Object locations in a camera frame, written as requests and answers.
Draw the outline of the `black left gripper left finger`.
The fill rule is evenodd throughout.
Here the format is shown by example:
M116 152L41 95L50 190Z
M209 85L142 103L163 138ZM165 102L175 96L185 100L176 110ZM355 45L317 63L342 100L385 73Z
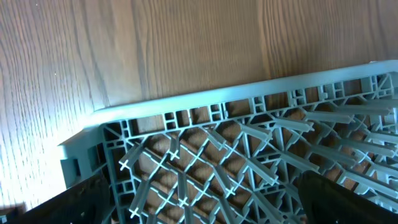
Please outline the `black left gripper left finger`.
M106 178L96 174L11 220L16 224L99 224L110 206Z

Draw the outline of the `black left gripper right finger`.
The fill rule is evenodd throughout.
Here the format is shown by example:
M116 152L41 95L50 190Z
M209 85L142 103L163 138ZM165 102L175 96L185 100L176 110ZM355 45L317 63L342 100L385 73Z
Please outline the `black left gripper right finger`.
M307 170L300 175L298 196L309 224L397 223L397 214L326 177Z

